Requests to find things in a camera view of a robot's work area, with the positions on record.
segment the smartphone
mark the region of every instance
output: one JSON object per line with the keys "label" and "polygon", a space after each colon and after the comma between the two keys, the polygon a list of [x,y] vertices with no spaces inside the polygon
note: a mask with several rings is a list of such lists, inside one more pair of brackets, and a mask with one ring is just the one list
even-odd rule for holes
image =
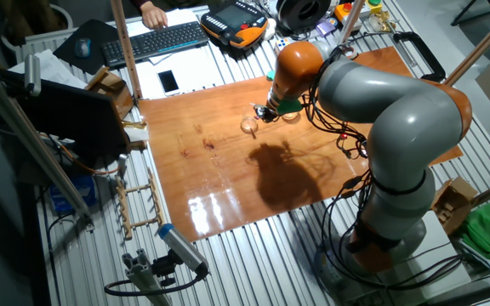
{"label": "smartphone", "polygon": [[158,78],[167,97],[180,93],[179,85],[177,85],[172,71],[159,72]]}

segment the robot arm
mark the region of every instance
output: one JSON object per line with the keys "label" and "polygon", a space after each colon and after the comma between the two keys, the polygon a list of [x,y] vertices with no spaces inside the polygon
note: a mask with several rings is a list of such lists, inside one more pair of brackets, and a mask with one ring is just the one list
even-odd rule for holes
{"label": "robot arm", "polygon": [[[296,100],[328,51],[309,42],[283,49],[267,106],[277,110]],[[471,123],[470,102],[449,86],[376,71],[344,56],[322,73],[318,100],[342,121],[373,123],[367,156],[374,184],[347,241],[346,257],[359,273],[390,269],[424,237],[419,221],[435,193],[428,165],[464,137]]]}

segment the black keyboard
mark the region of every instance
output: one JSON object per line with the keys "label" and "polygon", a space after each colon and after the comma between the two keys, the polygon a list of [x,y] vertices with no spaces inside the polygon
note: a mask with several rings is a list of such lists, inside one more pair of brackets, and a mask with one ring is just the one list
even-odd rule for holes
{"label": "black keyboard", "polygon": [[[132,43],[135,60],[138,61],[156,55],[202,46],[208,42],[208,37],[200,27],[200,23],[192,21],[130,37],[129,40]],[[104,43],[101,45],[101,50],[108,67],[115,68],[126,65],[120,41]]]}

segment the wooden table surface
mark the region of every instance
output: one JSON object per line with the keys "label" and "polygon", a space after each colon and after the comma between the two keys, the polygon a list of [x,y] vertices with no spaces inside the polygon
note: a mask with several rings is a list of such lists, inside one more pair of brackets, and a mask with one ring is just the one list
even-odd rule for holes
{"label": "wooden table surface", "polygon": [[[412,76],[393,47],[356,62]],[[259,77],[179,96],[140,101],[172,223],[190,241],[335,196],[368,160],[349,160],[336,136],[305,118],[259,121],[240,129],[244,109],[265,103],[271,82]],[[368,136],[370,125],[354,124]],[[433,163],[462,156],[454,147]]]}

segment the person's hand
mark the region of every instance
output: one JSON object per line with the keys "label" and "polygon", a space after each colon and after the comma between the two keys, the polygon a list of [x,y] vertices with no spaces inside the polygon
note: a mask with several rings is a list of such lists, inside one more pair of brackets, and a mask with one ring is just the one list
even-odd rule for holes
{"label": "person's hand", "polygon": [[168,26],[168,17],[166,13],[157,8],[152,2],[147,1],[140,6],[141,13],[143,14],[143,24],[149,29],[160,29],[164,26]]}

